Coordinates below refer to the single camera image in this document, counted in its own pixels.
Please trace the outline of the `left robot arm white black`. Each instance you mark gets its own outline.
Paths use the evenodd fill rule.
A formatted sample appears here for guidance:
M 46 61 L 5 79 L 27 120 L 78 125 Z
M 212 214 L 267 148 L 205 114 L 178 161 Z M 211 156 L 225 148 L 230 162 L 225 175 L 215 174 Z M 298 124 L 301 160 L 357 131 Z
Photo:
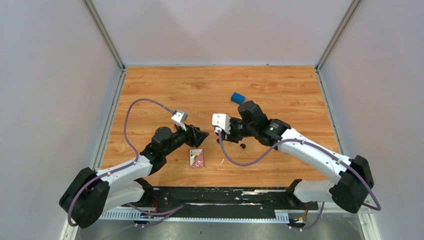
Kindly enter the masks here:
M 111 209 L 131 203 L 142 207 L 153 201 L 153 186 L 146 177 L 158 172 L 167 162 L 166 157 L 187 145 L 199 147 L 209 133 L 194 125 L 159 127 L 143 151 L 114 167 L 94 171 L 86 167 L 79 171 L 59 200 L 66 211 L 68 224 L 87 228 Z

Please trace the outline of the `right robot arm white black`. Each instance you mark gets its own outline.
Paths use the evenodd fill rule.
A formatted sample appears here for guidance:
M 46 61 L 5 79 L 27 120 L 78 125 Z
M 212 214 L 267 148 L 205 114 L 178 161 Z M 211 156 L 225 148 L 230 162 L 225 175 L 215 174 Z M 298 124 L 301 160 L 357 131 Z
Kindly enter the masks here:
M 295 179 L 285 195 L 290 208 L 298 209 L 309 202 L 332 202 L 353 214 L 362 206 L 381 210 L 381 204 L 372 191 L 375 183 L 366 158 L 360 155 L 349 157 L 321 146 L 288 123 L 268 118 L 252 100 L 242 103 L 238 112 L 239 118 L 214 114 L 212 123 L 219 141 L 238 143 L 243 138 L 253 137 L 269 148 L 249 163 L 237 162 L 225 152 L 225 157 L 231 163 L 241 167 L 251 166 L 276 150 L 302 160 L 327 177 L 326 180 L 316 181 Z

